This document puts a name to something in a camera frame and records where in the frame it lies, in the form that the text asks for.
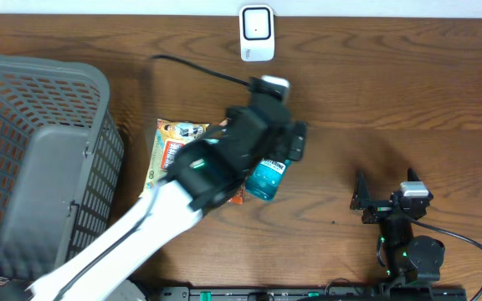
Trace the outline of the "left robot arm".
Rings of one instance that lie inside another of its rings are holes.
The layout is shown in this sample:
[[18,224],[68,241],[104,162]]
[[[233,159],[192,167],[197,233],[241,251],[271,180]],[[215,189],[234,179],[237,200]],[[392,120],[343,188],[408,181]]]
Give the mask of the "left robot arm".
[[86,249],[35,281],[32,298],[107,299],[152,254],[232,197],[262,159],[301,159],[307,125],[275,97],[255,94],[227,117],[224,127],[183,146],[167,174]]

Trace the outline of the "red chocolate bar wrapper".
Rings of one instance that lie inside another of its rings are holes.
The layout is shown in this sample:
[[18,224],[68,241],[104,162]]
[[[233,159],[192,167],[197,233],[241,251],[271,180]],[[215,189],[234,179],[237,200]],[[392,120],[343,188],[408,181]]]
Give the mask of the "red chocolate bar wrapper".
[[243,205],[244,204],[244,196],[245,196],[245,186],[241,186],[235,194],[228,200],[228,202],[231,202],[233,204],[237,205]]

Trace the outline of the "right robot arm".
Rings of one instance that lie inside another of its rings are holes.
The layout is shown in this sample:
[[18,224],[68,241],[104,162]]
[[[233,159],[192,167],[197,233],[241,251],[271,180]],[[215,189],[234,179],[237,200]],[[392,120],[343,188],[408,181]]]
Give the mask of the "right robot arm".
[[362,211],[362,223],[379,226],[377,260],[394,283],[432,284],[440,279],[444,244],[413,234],[413,223],[426,215],[432,200],[432,192],[413,169],[408,169],[408,179],[385,200],[371,198],[363,174],[356,174],[350,208]]

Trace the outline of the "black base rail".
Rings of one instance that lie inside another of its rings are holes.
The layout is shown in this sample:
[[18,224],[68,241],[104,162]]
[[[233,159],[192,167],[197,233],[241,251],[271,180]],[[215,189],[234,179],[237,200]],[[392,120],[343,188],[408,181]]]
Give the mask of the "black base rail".
[[435,300],[465,301],[461,288],[394,288],[379,293],[340,283],[329,288],[189,288],[165,287],[153,293],[152,301],[325,301],[325,300]]

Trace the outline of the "yellow snack bag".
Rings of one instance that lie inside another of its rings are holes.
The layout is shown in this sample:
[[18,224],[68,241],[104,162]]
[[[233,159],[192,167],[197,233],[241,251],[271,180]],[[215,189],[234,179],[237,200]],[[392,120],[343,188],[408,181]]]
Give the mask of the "yellow snack bag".
[[208,127],[208,123],[158,119],[143,191],[152,189],[167,174],[176,153],[203,135]]

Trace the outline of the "grey plastic basket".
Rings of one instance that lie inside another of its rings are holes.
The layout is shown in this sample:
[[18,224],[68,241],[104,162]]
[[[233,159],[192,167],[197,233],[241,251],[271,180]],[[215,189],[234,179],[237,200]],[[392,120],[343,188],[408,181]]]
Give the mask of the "grey plastic basket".
[[0,54],[0,288],[106,229],[124,156],[109,102],[91,65]]

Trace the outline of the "white barcode scanner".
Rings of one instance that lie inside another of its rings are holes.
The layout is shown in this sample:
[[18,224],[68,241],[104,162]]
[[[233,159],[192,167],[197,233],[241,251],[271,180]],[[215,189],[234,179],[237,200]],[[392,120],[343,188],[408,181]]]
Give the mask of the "white barcode scanner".
[[244,62],[274,58],[274,11],[268,5],[246,5],[239,10],[240,56]]

